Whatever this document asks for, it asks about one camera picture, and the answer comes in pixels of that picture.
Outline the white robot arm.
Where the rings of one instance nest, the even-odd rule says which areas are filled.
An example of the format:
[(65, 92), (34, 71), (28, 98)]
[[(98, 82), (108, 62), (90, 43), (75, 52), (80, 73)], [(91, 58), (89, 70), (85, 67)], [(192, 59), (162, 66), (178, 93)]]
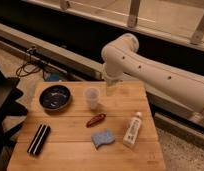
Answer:
[(116, 84), (126, 73), (204, 115), (204, 76), (149, 60), (139, 55), (138, 49), (139, 41), (130, 33), (102, 48), (103, 78), (107, 85)]

